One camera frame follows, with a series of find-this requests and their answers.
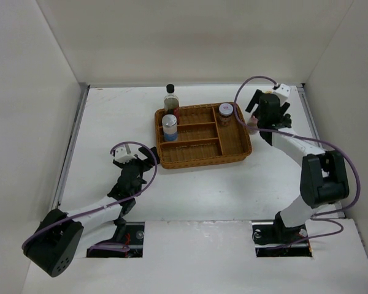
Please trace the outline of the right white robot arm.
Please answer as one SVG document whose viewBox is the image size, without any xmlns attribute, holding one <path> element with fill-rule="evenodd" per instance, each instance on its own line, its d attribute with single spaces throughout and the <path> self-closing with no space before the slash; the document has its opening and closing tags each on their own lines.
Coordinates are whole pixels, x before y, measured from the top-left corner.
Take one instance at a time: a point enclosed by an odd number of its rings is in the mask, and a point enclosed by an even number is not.
<svg viewBox="0 0 368 294">
<path fill-rule="evenodd" d="M 350 193 L 341 152 L 326 151 L 299 139 L 291 127 L 288 108 L 289 103 L 282 103 L 276 93 L 260 90 L 246 108 L 247 112 L 254 112 L 261 138 L 301 168 L 299 196 L 275 215 L 272 224 L 253 226 L 253 240 L 259 245 L 299 240 L 305 235 L 307 220 L 325 205 L 347 198 Z"/>
</svg>

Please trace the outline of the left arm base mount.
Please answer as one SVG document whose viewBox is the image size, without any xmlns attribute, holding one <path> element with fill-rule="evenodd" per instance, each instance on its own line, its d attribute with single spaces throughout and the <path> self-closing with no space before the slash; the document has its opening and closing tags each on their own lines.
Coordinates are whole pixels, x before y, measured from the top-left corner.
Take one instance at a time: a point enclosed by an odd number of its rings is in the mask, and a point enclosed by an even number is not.
<svg viewBox="0 0 368 294">
<path fill-rule="evenodd" d="M 99 241 L 86 251 L 87 258 L 142 258 L 145 238 L 144 222 L 114 222 L 116 230 L 110 239 Z"/>
</svg>

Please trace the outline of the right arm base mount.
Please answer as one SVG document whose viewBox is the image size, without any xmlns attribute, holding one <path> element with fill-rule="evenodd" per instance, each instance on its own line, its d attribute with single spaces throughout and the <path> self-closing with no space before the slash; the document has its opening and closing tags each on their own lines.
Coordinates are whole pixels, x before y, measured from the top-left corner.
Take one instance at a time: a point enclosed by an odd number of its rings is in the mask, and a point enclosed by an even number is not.
<svg viewBox="0 0 368 294">
<path fill-rule="evenodd" d="M 257 257 L 312 257 L 305 224 L 286 227 L 278 212 L 273 222 L 252 224 L 252 239 Z"/>
</svg>

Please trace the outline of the dark sauce bottle black cap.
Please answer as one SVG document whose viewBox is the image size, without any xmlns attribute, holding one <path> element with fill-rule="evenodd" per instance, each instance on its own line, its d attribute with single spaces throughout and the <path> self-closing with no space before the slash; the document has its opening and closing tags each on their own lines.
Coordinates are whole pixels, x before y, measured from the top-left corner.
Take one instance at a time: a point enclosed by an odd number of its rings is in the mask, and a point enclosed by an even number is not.
<svg viewBox="0 0 368 294">
<path fill-rule="evenodd" d="M 173 84 L 166 85 L 167 95 L 164 98 L 164 112 L 166 115 L 174 115 L 177 124 L 180 123 L 180 106 L 179 99 L 175 95 L 175 86 Z"/>
</svg>

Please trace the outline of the silver lid spice jar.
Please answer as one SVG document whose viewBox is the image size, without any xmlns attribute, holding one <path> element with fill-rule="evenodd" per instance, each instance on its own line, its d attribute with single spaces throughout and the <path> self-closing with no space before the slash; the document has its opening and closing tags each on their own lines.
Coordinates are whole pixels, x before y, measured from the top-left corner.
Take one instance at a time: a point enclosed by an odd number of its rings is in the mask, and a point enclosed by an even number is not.
<svg viewBox="0 0 368 294">
<path fill-rule="evenodd" d="M 178 139 L 177 118 L 167 114 L 162 118 L 163 135 L 165 141 L 176 141 Z"/>
</svg>

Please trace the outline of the white lid glass jar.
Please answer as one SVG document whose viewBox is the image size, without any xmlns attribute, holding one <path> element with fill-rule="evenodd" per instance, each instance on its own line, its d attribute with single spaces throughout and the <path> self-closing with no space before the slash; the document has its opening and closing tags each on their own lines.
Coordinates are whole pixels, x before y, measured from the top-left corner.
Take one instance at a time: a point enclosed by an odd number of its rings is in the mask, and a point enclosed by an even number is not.
<svg viewBox="0 0 368 294">
<path fill-rule="evenodd" d="M 227 126 L 230 123 L 234 108 L 229 103 L 223 103 L 218 107 L 219 122 L 222 126 Z"/>
</svg>

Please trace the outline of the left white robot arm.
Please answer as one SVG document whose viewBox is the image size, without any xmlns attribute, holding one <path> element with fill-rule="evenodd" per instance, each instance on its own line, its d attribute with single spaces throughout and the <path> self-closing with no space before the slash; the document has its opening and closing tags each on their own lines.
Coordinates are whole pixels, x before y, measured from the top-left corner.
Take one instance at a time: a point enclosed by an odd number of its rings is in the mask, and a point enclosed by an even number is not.
<svg viewBox="0 0 368 294">
<path fill-rule="evenodd" d="M 136 205 L 136 198 L 151 184 L 144 174 L 157 171 L 160 158 L 156 147 L 139 145 L 141 159 L 130 150 L 130 141 L 114 146 L 110 153 L 120 175 L 110 192 L 99 201 L 69 212 L 55 208 L 48 212 L 37 230 L 21 246 L 23 254 L 56 277 L 68 269 L 77 254 L 87 256 L 134 252 L 132 233 L 124 217 Z"/>
</svg>

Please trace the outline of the pink lid spice bottle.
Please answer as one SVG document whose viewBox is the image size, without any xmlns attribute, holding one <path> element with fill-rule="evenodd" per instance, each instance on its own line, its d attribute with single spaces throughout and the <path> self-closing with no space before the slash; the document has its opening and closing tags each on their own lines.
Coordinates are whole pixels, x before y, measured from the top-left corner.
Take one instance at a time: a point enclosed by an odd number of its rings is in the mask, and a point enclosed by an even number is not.
<svg viewBox="0 0 368 294">
<path fill-rule="evenodd" d="M 247 125 L 252 128 L 257 128 L 258 119 L 256 116 L 251 115 L 250 119 L 247 122 Z"/>
</svg>

